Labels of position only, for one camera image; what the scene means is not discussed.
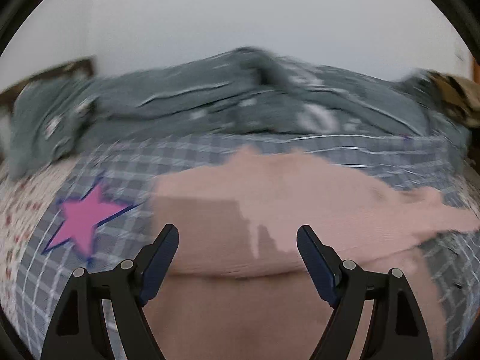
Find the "dark wooden headboard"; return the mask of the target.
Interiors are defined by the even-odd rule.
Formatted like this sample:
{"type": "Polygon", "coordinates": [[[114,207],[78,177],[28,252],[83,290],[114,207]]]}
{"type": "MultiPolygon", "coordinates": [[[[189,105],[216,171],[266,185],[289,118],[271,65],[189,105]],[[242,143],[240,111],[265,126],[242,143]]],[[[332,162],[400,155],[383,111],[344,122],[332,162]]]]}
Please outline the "dark wooden headboard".
{"type": "Polygon", "coordinates": [[[53,80],[55,78],[65,77],[93,77],[95,75],[95,57],[77,59],[68,61],[62,65],[46,69],[35,75],[20,80],[5,90],[1,91],[1,108],[6,110],[9,115],[13,113],[14,105],[21,91],[32,82],[41,80],[53,80]]]}

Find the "grey checked duvet cover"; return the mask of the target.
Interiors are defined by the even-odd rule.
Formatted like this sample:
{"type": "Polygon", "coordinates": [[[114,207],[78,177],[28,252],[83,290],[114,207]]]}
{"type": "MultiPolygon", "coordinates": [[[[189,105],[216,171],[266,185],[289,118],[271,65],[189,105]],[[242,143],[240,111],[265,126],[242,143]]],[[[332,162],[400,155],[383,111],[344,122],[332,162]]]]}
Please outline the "grey checked duvet cover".
{"type": "MultiPolygon", "coordinates": [[[[199,135],[100,145],[77,162],[38,221],[19,263],[14,308],[5,310],[30,355],[39,359],[50,319],[75,269],[105,272],[154,241],[150,199],[158,176],[224,164],[245,146],[262,155],[301,151],[375,177],[391,188],[436,187],[445,204],[479,213],[456,185],[439,137],[199,135]]],[[[479,227],[471,236],[420,244],[447,316],[452,354],[479,314],[479,227]]]]}

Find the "grey-green fleece blanket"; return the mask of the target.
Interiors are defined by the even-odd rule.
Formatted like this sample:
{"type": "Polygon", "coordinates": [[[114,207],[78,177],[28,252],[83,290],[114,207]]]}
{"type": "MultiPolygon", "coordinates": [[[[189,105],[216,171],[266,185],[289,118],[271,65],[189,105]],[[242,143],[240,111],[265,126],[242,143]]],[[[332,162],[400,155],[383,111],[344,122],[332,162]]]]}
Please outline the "grey-green fleece blanket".
{"type": "Polygon", "coordinates": [[[202,133],[439,137],[455,166],[470,142],[425,71],[387,81],[242,47],[122,76],[28,83],[7,161],[20,179],[101,144],[202,133]]]}

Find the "pink ribbed knit sweater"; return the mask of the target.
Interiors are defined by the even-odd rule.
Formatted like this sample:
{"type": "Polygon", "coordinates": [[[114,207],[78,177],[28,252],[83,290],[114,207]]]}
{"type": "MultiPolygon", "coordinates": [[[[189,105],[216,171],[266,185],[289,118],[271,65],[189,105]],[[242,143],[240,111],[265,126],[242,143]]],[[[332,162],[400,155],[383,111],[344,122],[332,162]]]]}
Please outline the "pink ribbed knit sweater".
{"type": "Polygon", "coordinates": [[[479,218],[445,204],[436,187],[399,191],[361,171],[294,151],[250,146],[217,166],[158,176],[152,234],[166,224],[179,247],[145,316],[167,359],[308,359],[331,315],[296,234],[366,271],[398,267],[421,308],[433,355],[447,351],[441,292],[420,250],[434,236],[471,236],[479,218]]]}

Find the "brown folded clothes pile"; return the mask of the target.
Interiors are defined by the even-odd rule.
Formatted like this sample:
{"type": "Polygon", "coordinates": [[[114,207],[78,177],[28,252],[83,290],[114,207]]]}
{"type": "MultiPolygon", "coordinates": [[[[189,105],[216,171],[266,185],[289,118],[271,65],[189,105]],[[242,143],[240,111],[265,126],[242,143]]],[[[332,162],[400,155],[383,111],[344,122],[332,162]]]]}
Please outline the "brown folded clothes pile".
{"type": "Polygon", "coordinates": [[[429,76],[440,93],[443,113],[460,125],[479,128],[479,84],[438,72],[429,72],[429,76]]]}

